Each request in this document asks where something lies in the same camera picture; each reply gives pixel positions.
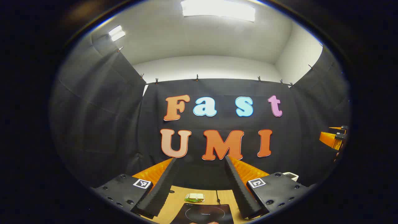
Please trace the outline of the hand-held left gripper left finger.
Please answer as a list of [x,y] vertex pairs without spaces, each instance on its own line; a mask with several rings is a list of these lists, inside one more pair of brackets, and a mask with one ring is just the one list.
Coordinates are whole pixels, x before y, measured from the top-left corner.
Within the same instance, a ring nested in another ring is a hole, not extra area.
[[96,196],[130,216],[153,219],[163,208],[180,167],[180,159],[172,158],[153,181],[120,174],[107,183],[91,188]]

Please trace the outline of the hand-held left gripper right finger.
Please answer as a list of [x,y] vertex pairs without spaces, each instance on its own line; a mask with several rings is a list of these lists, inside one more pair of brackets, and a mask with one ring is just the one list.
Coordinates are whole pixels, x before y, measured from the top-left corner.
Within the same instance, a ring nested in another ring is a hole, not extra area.
[[292,179],[292,174],[266,174],[230,156],[225,170],[243,218],[269,216],[299,202],[313,189]]

